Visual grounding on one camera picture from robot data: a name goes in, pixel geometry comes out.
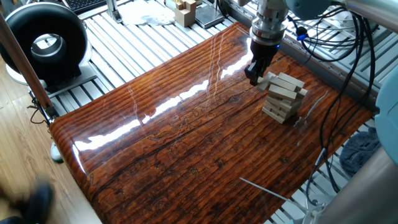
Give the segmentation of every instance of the white cable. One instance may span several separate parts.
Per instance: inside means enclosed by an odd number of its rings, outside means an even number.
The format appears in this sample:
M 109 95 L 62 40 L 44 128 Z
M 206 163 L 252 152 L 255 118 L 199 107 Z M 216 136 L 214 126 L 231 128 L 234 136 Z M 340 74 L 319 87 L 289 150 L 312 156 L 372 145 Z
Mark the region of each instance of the white cable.
M 307 27 L 312 27 L 312 28 L 317 28 L 316 26 L 312 26 L 312 25 L 307 25 L 306 23 L 304 23 L 304 22 L 297 22 L 296 21 L 296 23 L 297 24 L 301 24 L 301 25 L 304 25 L 304 26 L 307 26 Z M 326 29 L 326 30 L 345 30 L 345 29 L 354 29 L 355 27 L 344 27 L 344 28 L 323 28 L 323 27 L 319 27 L 318 29 Z
M 267 189 L 265 189 L 264 187 L 258 186 L 257 184 L 254 184 L 254 183 L 252 183 L 252 182 L 250 182 L 250 181 L 248 181 L 248 180 L 245 180 L 245 179 L 243 179 L 242 177 L 240 177 L 240 179 L 243 180 L 243 181 L 245 181 L 246 183 L 249 183 L 249 184 L 251 184 L 251 185 L 253 185 L 253 186 L 255 186 L 255 187 L 257 187 L 257 188 L 263 190 L 263 191 L 266 191 L 266 192 L 272 194 L 273 196 L 279 197 L 280 199 L 285 200 L 286 202 L 290 202 L 290 203 L 294 204 L 294 205 L 297 206 L 301 211 L 303 211 L 303 213 L 305 213 L 305 214 L 308 213 L 308 209 L 305 208 L 305 207 L 303 207 L 303 206 L 301 206 L 299 203 L 297 203 L 297 202 L 292 202 L 291 200 L 289 200 L 289 199 L 287 199 L 287 198 L 285 198 L 285 197 L 283 197 L 283 196 L 280 196 L 279 194 L 274 193 L 274 192 L 272 192 L 272 191 L 270 191 L 270 190 L 267 190 Z

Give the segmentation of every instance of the white sneaker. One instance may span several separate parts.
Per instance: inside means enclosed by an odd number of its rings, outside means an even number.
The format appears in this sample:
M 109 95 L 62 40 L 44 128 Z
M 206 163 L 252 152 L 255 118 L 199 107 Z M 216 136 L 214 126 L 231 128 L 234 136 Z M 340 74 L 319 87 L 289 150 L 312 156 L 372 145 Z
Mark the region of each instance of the white sneaker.
M 63 162 L 60 151 L 58 151 L 58 148 L 54 142 L 51 144 L 50 153 L 51 153 L 51 159 L 54 160 L 54 162 L 58 162 L 58 163 Z

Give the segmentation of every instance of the stacked wooden blocks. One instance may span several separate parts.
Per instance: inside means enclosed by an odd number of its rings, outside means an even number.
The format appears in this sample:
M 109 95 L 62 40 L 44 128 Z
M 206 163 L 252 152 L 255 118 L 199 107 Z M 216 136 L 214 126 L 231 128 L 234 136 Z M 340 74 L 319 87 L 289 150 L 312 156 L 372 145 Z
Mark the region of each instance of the stacked wooden blocks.
M 264 78 L 259 78 L 258 82 L 259 91 L 264 91 L 269 86 L 262 111 L 281 124 L 297 112 L 307 94 L 303 88 L 304 82 L 282 72 L 278 76 L 269 72 Z
M 175 21 L 187 27 L 195 23 L 197 2 L 194 0 L 180 0 L 175 3 Z

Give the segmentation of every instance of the black shoe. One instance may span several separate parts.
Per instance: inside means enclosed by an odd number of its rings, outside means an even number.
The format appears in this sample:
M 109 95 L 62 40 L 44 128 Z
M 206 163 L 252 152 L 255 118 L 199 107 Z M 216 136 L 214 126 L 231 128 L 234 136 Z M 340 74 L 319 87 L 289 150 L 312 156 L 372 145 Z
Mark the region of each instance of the black shoe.
M 18 201 L 12 207 L 20 211 L 24 224 L 44 224 L 49 218 L 53 198 L 52 186 L 40 181 L 28 200 Z

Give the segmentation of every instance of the wire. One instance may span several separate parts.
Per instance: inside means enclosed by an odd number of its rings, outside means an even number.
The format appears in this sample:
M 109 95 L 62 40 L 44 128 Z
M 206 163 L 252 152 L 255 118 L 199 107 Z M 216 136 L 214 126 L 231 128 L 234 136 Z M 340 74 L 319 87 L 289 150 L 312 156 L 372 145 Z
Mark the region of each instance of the wire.
M 336 9 L 333 9 L 333 10 L 331 10 L 330 12 L 328 12 L 328 13 L 326 13 L 324 15 L 321 15 L 321 16 L 318 16 L 318 17 L 315 17 L 315 18 L 309 19 L 309 20 L 324 19 L 324 18 L 333 17 L 333 16 L 335 16 L 335 15 L 337 15 L 337 14 L 343 12 L 343 11 L 347 11 L 347 10 L 344 7 L 337 7 Z M 294 19 L 294 21 L 305 21 L 305 20 L 307 20 L 307 19 Z
M 370 95 L 370 92 L 371 92 L 371 89 L 372 89 L 372 85 L 373 85 L 373 81 L 374 81 L 374 76 L 375 76 L 376 57 L 375 57 L 375 54 L 374 54 L 372 33 L 377 29 L 377 26 L 375 26 L 371 30 L 371 27 L 370 27 L 369 22 L 368 22 L 367 19 L 363 19 L 361 16 L 351 12 L 351 16 L 353 18 L 353 23 L 354 23 L 354 28 L 355 28 L 355 33 L 356 33 L 354 40 L 341 40 L 341 41 L 332 42 L 332 41 L 327 41 L 327 40 L 321 40 L 321 39 L 318 38 L 318 26 L 319 26 L 319 23 L 321 23 L 322 19 L 337 15 L 338 13 L 341 13 L 343 11 L 346 11 L 346 10 L 343 9 L 342 7 L 338 7 L 336 9 L 334 9 L 334 10 L 332 10 L 332 11 L 330 11 L 330 12 L 324 14 L 324 15 L 322 15 L 320 17 L 320 20 L 317 23 L 317 38 L 312 38 L 312 37 L 308 37 L 307 36 L 307 38 L 309 38 L 310 40 L 305 40 L 305 38 L 303 40 L 301 40 L 303 48 L 310 54 L 309 59 L 311 57 L 315 57 L 316 59 L 321 60 L 322 62 L 335 62 L 335 61 L 341 60 L 341 59 L 347 57 L 348 55 L 350 55 L 354 50 L 356 50 L 356 58 L 355 58 L 353 67 L 351 68 L 351 70 L 347 74 L 346 79 L 345 79 L 343 85 L 341 86 L 341 89 L 340 89 L 340 92 L 339 92 L 338 96 L 332 101 L 332 104 L 329 106 L 328 110 L 326 111 L 325 117 L 323 118 L 322 123 L 321 123 L 321 127 L 320 127 L 320 145 L 321 145 L 321 148 L 322 148 L 322 152 L 320 154 L 320 157 L 317 160 L 317 163 L 315 164 L 315 166 L 314 166 L 314 168 L 313 168 L 313 170 L 311 172 L 310 178 L 308 179 L 307 187 L 305 189 L 305 193 L 306 193 L 308 201 L 314 206 L 317 206 L 317 205 L 316 205 L 315 202 L 310 200 L 308 193 L 309 193 L 309 188 L 310 188 L 310 184 L 311 184 L 313 175 L 314 175 L 315 171 L 318 169 L 318 166 L 320 165 L 320 162 L 321 162 L 320 160 L 323 159 L 325 161 L 326 171 L 328 173 L 329 180 L 331 182 L 333 190 L 335 192 L 339 192 L 340 191 L 340 188 L 338 187 L 338 185 L 337 185 L 336 181 L 334 180 L 333 175 L 331 173 L 331 166 L 332 166 L 332 162 L 333 162 L 333 156 L 332 156 L 331 162 L 329 162 L 328 161 L 328 148 L 330 147 L 330 144 L 332 144 L 332 146 L 334 146 L 334 139 L 337 137 L 337 135 L 339 135 L 341 130 L 349 123 L 349 121 L 352 119 L 352 117 L 364 106 L 366 100 L 368 99 L 368 96 Z M 301 20 L 300 19 L 293 20 L 290 16 L 288 16 L 288 19 L 289 19 L 289 21 L 293 22 L 295 28 L 298 29 L 296 21 L 301 21 Z M 339 113 L 339 110 L 340 110 L 341 96 L 345 92 L 345 90 L 346 90 L 346 88 L 348 86 L 348 83 L 351 80 L 351 77 L 353 76 L 353 73 L 354 73 L 356 67 L 358 66 L 359 59 L 361 58 L 362 49 L 363 49 L 363 45 L 364 45 L 364 40 L 365 39 L 368 40 L 369 48 L 370 48 L 370 51 L 371 51 L 371 74 L 370 74 L 368 89 L 366 90 L 365 94 L 351 108 L 346 110 L 336 122 L 336 119 L 338 117 L 338 113 Z M 315 43 L 315 46 L 313 47 L 313 50 L 311 51 L 310 47 L 314 43 Z M 352 46 L 352 48 L 350 48 L 341 57 L 330 60 L 330 59 L 321 58 L 318 55 L 314 54 L 314 50 L 315 50 L 315 47 L 317 45 L 325 45 L 325 46 L 332 46 L 332 47 Z M 335 107 L 337 101 L 338 101 L 338 105 L 337 105 L 337 109 L 336 109 L 336 113 L 335 113 L 333 122 L 331 122 L 330 132 L 329 132 L 328 138 L 326 139 L 326 142 L 324 142 L 323 129 L 325 127 L 326 120 L 329 117 L 332 109 Z M 353 113 L 351 113 L 352 110 L 358 104 L 359 104 L 359 107 Z M 349 118 L 347 120 L 345 120 L 345 122 L 342 125 L 340 125 L 342 119 L 347 117 L 347 115 L 349 113 L 351 113 Z
M 315 28 L 315 26 L 313 26 L 313 25 L 308 25 L 308 24 L 306 24 L 306 23 L 304 23 L 304 22 L 296 22 L 296 23 L 301 24 L 301 25 L 305 25 L 305 26 L 307 26 L 307 27 Z M 327 27 L 321 27 L 320 29 L 325 29 L 325 30 L 346 30 L 346 29 L 352 29 L 352 28 L 355 28 L 355 27 L 344 27 L 344 28 L 327 28 Z
M 34 123 L 34 124 L 42 124 L 42 123 L 45 123 L 45 124 L 47 125 L 47 127 L 49 127 L 49 126 L 50 126 L 50 121 L 47 119 L 47 117 L 46 117 L 46 115 L 45 115 L 45 112 L 44 112 L 43 108 L 40 106 L 39 102 L 36 100 L 36 98 L 35 98 L 33 95 L 31 95 L 31 97 L 32 97 L 33 106 L 30 105 L 30 106 L 28 106 L 27 108 L 33 108 L 33 109 L 36 109 L 36 110 L 33 112 L 32 116 L 30 117 L 30 122 L 31 122 L 31 123 Z M 36 113 L 37 113 L 38 111 L 39 111 L 39 112 L 43 115 L 43 117 L 44 117 L 44 120 L 41 121 L 41 122 L 35 122 L 35 121 L 33 121 L 33 117 L 36 115 Z
M 318 37 L 318 35 L 319 35 L 319 33 L 318 33 L 318 26 L 319 26 L 319 23 L 317 24 L 317 37 Z M 312 52 L 311 52 L 309 58 L 308 58 L 307 61 L 305 61 L 304 63 L 307 63 L 307 62 L 311 59 L 311 57 L 312 57 L 312 55 L 313 55 L 313 52 L 314 52 L 315 48 L 317 47 L 317 45 L 318 45 L 318 40 L 315 42 L 315 45 L 313 46 L 313 49 L 312 49 Z
M 356 68 L 357 65 L 358 65 L 359 58 L 360 58 L 360 56 L 361 56 L 361 52 L 362 52 L 362 48 L 363 48 L 363 42 L 364 42 L 364 35 L 363 35 L 363 30 L 364 30 L 363 27 L 364 27 L 364 26 L 363 26 L 363 23 L 361 22 L 361 19 L 359 19 L 359 21 L 360 21 L 360 27 L 358 27 L 356 18 L 357 18 L 357 17 L 359 18 L 359 16 L 352 13 L 352 17 L 353 17 L 353 21 L 354 21 L 355 29 L 356 29 L 356 38 L 355 38 L 354 47 L 353 47 L 351 50 L 353 51 L 354 49 L 356 49 L 356 59 L 355 59 L 355 62 L 354 62 L 353 67 L 351 68 L 351 70 L 349 71 L 349 73 L 348 73 L 347 76 L 346 76 L 346 80 L 345 80 L 343 86 L 341 87 L 341 90 L 340 90 L 339 95 L 335 98 L 335 100 L 334 100 L 334 101 L 332 102 L 332 104 L 330 105 L 328 111 L 326 112 L 326 115 L 325 115 L 325 117 L 324 117 L 324 119 L 323 119 L 323 121 L 322 121 L 321 129 L 320 129 L 320 142 L 321 142 L 321 147 L 322 147 L 322 149 L 323 149 L 322 151 L 323 151 L 323 158 L 324 158 L 325 164 L 326 164 L 326 171 L 328 172 L 328 176 L 329 176 L 330 182 L 331 182 L 332 187 L 333 187 L 333 190 L 334 190 L 335 192 L 339 192 L 339 191 L 340 191 L 340 188 L 337 186 L 337 184 L 336 184 L 336 182 L 335 182 L 335 180 L 334 180 L 334 178 L 333 178 L 333 175 L 332 175 L 332 173 L 331 173 L 331 171 L 330 171 L 330 169 L 331 169 L 331 164 L 329 164 L 328 158 L 327 158 L 327 155 L 328 155 L 328 147 L 329 147 L 329 144 L 330 144 L 330 140 L 332 140 L 332 142 L 333 142 L 333 139 L 334 139 L 334 137 L 331 137 L 331 135 L 333 134 L 333 130 L 337 127 L 338 123 L 339 123 L 340 120 L 341 120 L 341 119 L 339 119 L 338 122 L 335 124 L 336 117 L 338 116 L 338 111 L 339 111 L 339 109 L 340 109 L 341 96 L 342 96 L 343 92 L 345 91 L 346 87 L 348 86 L 349 80 L 351 79 L 351 77 L 352 77 L 352 75 L 353 75 L 353 73 L 354 73 L 354 71 L 355 71 L 355 68 Z M 335 103 L 336 103 L 337 101 L 339 101 L 339 104 L 338 104 L 338 106 L 337 106 L 335 118 L 334 118 L 334 120 L 333 120 L 333 122 L 332 122 L 331 133 L 330 133 L 330 137 L 328 138 L 328 144 L 327 144 L 326 147 L 325 147 L 325 146 L 323 145 L 323 127 L 324 127 L 324 125 L 325 125 L 326 118 L 327 118 L 328 115 L 330 114 L 331 109 L 334 107 L 334 105 L 335 105 Z M 309 201 L 311 204 L 315 205 L 315 206 L 316 206 L 316 203 L 313 202 L 313 201 L 311 201 L 311 200 L 309 199 L 308 191 L 309 191 L 309 188 L 310 188 L 310 184 L 311 184 L 311 181 L 312 181 L 312 177 L 313 177 L 313 175 L 314 175 L 314 173 L 315 173 L 315 171 L 316 171 L 317 168 L 318 168 L 317 165 L 314 166 L 314 168 L 313 168 L 313 170 L 312 170 L 312 172 L 311 172 L 311 175 L 310 175 L 310 178 L 309 178 L 307 187 L 306 187 L 306 191 L 305 191 L 308 201 Z

